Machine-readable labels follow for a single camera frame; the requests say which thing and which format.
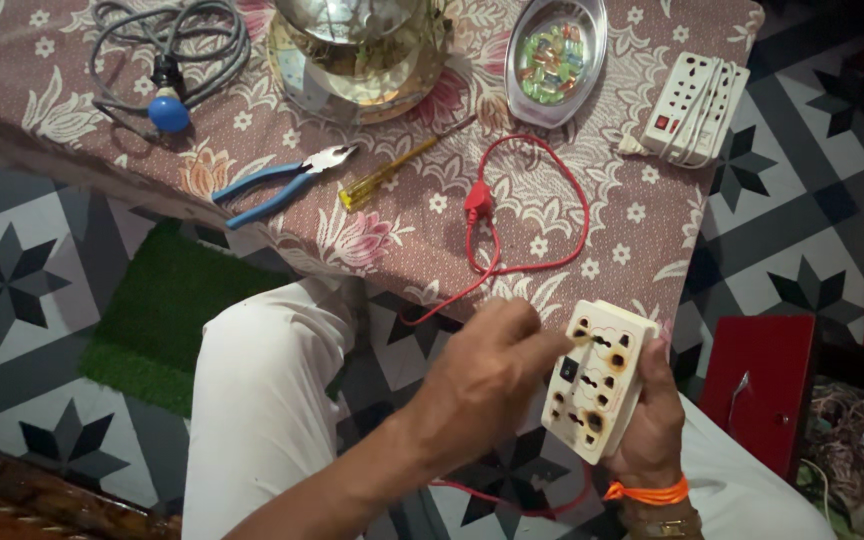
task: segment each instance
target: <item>gray cable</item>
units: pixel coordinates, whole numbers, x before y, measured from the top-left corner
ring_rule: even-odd
[[[121,12],[126,16],[109,22],[107,18],[114,12]],[[230,27],[205,25],[196,28],[183,28],[187,19],[208,15],[227,16],[231,18],[231,25]],[[95,59],[99,55],[102,43],[109,36],[123,42],[150,43],[158,49],[159,54],[171,56],[180,63],[222,60],[222,66],[215,74],[180,93],[179,98],[185,104],[186,109],[192,109],[212,94],[219,92],[222,85],[232,80],[242,68],[245,68],[252,52],[252,44],[249,41],[249,32],[245,22],[235,8],[225,0],[194,0],[185,7],[162,6],[140,12],[136,12],[131,7],[116,0],[102,0],[92,7],[92,18],[95,19],[95,24],[101,31],[95,40],[95,45],[92,46],[92,54],[88,59],[88,72],[92,75],[92,81],[102,91],[103,96],[93,99],[92,105],[143,139],[157,139],[162,135],[162,132],[158,128],[139,129],[114,114],[111,109],[118,109],[139,117],[148,117],[147,108],[144,105],[128,104],[119,99],[95,71]],[[127,33],[120,30],[133,23],[141,28],[141,33]],[[208,53],[185,55],[179,52],[178,42],[180,40],[206,34],[225,36],[227,40],[222,43],[222,46]]]

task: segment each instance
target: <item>orange thread bracelet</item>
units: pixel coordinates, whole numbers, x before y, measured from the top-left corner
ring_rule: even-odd
[[[606,491],[606,496],[602,497],[602,500],[612,501],[622,499],[623,497],[635,499],[640,503],[656,507],[675,505],[684,501],[686,497],[689,497],[689,483],[686,481],[685,475],[672,487],[660,489],[625,487],[619,482],[612,482],[608,485],[608,491]]]

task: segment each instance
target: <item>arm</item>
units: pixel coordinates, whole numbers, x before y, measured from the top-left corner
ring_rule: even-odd
[[[682,478],[682,428],[686,411],[679,401],[672,370],[666,362],[666,342],[654,339],[638,361],[642,394],[615,455],[606,466],[625,487],[666,488]],[[653,506],[629,497],[622,499],[623,521],[633,540],[651,538],[643,528],[658,522],[697,523],[688,498],[676,504]],[[701,531],[685,536],[702,540]]]
[[[225,539],[354,538],[403,494],[486,454],[522,423],[543,374],[573,347],[541,325],[525,300],[489,300],[402,410]]]

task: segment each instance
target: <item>white extension board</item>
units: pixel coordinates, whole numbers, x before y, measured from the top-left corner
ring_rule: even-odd
[[[639,142],[673,164],[711,163],[748,81],[749,70],[733,62],[681,53]]]
[[[616,452],[639,401],[642,346],[659,325],[604,300],[579,300],[568,335],[575,349],[558,359],[542,425],[592,465]]]

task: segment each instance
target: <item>red plug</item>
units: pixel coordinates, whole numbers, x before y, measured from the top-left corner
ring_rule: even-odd
[[[476,181],[465,196],[465,211],[475,219],[492,217],[492,192],[484,181]]]

